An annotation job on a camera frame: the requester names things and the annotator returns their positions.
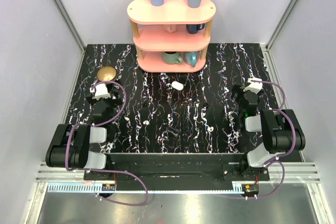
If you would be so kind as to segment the white earbuds charging case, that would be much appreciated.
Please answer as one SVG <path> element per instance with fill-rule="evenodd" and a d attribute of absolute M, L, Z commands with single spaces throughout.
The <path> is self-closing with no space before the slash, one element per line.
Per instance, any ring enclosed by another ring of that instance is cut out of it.
<path fill-rule="evenodd" d="M 178 91 L 181 91 L 181 90 L 184 89 L 184 85 L 181 84 L 181 83 L 179 83 L 179 82 L 177 82 L 177 81 L 173 81 L 173 82 L 171 83 L 171 87 L 172 87 L 173 89 L 178 90 Z"/>

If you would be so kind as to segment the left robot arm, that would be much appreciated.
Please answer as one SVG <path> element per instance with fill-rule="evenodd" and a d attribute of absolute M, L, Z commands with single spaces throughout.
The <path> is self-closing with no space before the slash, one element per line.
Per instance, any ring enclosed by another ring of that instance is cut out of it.
<path fill-rule="evenodd" d="M 45 162 L 48 167 L 82 169 L 95 168 L 95 174 L 103 180 L 113 175 L 112 165 L 106 156 L 89 151 L 89 145 L 107 140 L 106 124 L 116 119 L 117 106 L 123 106 L 118 90 L 103 95 L 89 94 L 86 100 L 91 106 L 88 124 L 59 124 L 48 147 Z"/>

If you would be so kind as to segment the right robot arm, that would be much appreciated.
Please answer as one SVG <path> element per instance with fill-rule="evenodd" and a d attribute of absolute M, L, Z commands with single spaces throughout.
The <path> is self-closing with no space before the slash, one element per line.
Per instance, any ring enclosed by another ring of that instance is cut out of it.
<path fill-rule="evenodd" d="M 257 112 L 262 88 L 234 85 L 232 98 L 238 103 L 234 127 L 245 132 L 260 132 L 263 142 L 245 153 L 231 169 L 232 178 L 253 180 L 267 173 L 279 158 L 301 151 L 306 138 L 292 109 L 268 109 Z"/>

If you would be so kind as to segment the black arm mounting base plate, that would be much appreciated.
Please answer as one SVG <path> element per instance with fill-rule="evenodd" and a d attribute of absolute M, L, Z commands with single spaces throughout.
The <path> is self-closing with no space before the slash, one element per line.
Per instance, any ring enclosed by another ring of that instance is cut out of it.
<path fill-rule="evenodd" d="M 245 154 L 126 154 L 107 155 L 107 170 L 127 171 L 138 177 L 206 177 L 224 181 L 270 180 L 268 170 L 249 167 Z"/>

